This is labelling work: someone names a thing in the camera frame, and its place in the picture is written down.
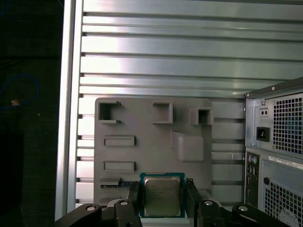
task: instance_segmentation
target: rectangular slot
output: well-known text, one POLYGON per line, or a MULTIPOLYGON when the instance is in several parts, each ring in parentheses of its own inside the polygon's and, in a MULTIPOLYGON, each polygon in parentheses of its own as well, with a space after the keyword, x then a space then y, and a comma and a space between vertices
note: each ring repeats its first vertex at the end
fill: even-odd
POLYGON ((269 129, 266 127, 257 127, 257 140, 269 142, 269 129))
POLYGON ((133 147, 135 146, 134 136, 105 136, 103 145, 106 147, 133 147))
POLYGON ((100 102, 99 103, 99 116, 98 119, 102 123, 120 123, 119 120, 112 119, 112 108, 115 106, 119 106, 120 103, 118 101, 109 101, 109 102, 100 102))
POLYGON ((171 102, 157 101, 152 103, 153 124, 172 124, 173 106, 171 102))
POLYGON ((121 178, 101 178, 100 183, 102 185, 119 185, 121 178))
POLYGON ((134 162, 104 162, 104 170, 113 173, 133 173, 134 162))
POLYGON ((198 110, 199 124, 206 125, 209 122, 210 110, 198 110))
POLYGON ((211 108, 196 108, 190 110, 191 125, 212 125, 214 123, 213 111, 211 108))

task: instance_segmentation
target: black surface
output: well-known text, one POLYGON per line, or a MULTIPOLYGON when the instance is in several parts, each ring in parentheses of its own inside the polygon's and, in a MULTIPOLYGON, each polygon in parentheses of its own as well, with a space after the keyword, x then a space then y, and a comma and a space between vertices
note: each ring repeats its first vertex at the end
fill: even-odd
POLYGON ((246 187, 245 187, 246 204, 258 208, 260 156, 247 152, 245 160, 246 160, 246 176, 247 176, 246 187))
MULTIPOLYGON (((0 88, 27 73, 40 93, 29 105, 0 110, 1 204, 12 202, 0 226, 48 227, 54 221, 63 8, 57 0, 11 0, 2 15, 7 2, 0 1, 0 88)), ((35 92, 32 81, 17 79, 0 94, 0 108, 35 92)))
POLYGON ((257 140, 263 142, 269 142, 269 131, 270 128, 266 127, 257 127, 257 140))

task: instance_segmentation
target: power supply fan grille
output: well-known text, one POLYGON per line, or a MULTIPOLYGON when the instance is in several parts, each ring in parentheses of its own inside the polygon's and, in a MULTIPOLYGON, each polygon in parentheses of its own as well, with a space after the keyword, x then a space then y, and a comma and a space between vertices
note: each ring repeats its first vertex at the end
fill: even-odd
POLYGON ((302 198, 270 183, 265 189, 265 212, 291 227, 303 227, 302 198))
POLYGON ((302 98, 277 101, 274 105, 274 138, 276 149, 303 154, 302 98))

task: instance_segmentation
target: metal side panel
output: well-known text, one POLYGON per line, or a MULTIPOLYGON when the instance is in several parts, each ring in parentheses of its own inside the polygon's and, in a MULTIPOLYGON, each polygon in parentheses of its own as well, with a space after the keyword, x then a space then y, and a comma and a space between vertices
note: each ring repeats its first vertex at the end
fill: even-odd
POLYGON ((213 194, 226 206, 241 202, 242 99, 302 75, 303 6, 66 0, 64 8, 56 219, 92 202, 98 97, 210 98, 213 194))

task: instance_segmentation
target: gray plastic bracket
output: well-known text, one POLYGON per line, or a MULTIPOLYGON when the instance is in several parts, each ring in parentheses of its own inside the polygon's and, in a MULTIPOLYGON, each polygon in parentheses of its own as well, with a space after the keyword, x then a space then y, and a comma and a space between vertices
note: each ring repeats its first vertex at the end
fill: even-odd
POLYGON ((176 131, 171 133, 171 148, 182 162, 202 162, 204 160, 204 140, 201 136, 187 136, 176 131))
POLYGON ((121 105, 118 101, 108 101, 104 100, 99 102, 99 121, 103 124, 117 124, 120 123, 119 120, 111 119, 111 109, 115 106, 121 105))
POLYGON ((153 101, 153 124, 173 124, 173 105, 169 101, 153 101))

